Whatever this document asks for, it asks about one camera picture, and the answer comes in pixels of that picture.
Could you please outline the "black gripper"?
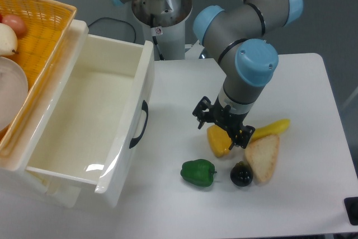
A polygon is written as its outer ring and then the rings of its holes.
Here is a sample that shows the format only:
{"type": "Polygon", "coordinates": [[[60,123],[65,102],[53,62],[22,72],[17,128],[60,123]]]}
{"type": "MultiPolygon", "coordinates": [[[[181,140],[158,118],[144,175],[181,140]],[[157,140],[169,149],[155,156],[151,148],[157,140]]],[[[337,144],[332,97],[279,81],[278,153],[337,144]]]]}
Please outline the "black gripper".
{"type": "Polygon", "coordinates": [[[234,146],[246,149],[255,128],[250,125],[243,126],[243,121],[248,113],[234,114],[230,112],[230,109],[230,105],[223,107],[219,101],[216,101],[212,107],[209,98],[204,96],[192,114],[199,122],[198,129],[201,129],[205,123],[214,123],[228,133],[232,141],[229,149],[233,149],[234,146]]]}

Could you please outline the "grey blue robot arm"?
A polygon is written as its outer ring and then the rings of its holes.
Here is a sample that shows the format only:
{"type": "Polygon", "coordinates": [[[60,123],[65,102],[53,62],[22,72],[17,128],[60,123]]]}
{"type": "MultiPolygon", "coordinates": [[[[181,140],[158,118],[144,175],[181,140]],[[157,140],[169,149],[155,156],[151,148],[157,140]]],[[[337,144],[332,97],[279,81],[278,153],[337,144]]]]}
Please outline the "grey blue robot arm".
{"type": "MultiPolygon", "coordinates": [[[[154,43],[160,60],[181,58],[185,34],[176,30],[192,10],[191,0],[112,0],[116,6],[131,3],[133,15],[154,43]]],[[[278,65],[275,48],[265,33],[287,26],[303,11],[303,0],[242,0],[227,12],[219,6],[203,9],[193,31],[199,43],[226,75],[215,102],[203,97],[193,115],[200,125],[214,123],[227,132],[233,146],[246,147],[254,128],[243,121],[278,65]]]]}

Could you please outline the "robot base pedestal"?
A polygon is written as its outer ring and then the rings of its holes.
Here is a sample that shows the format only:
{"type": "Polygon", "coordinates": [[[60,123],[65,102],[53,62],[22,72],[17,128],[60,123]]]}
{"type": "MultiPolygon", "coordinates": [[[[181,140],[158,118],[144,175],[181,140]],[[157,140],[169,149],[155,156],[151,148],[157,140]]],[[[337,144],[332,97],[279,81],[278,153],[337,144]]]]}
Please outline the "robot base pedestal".
{"type": "Polygon", "coordinates": [[[192,0],[134,0],[131,9],[144,39],[154,44],[155,60],[185,58],[185,23],[192,0]]]}

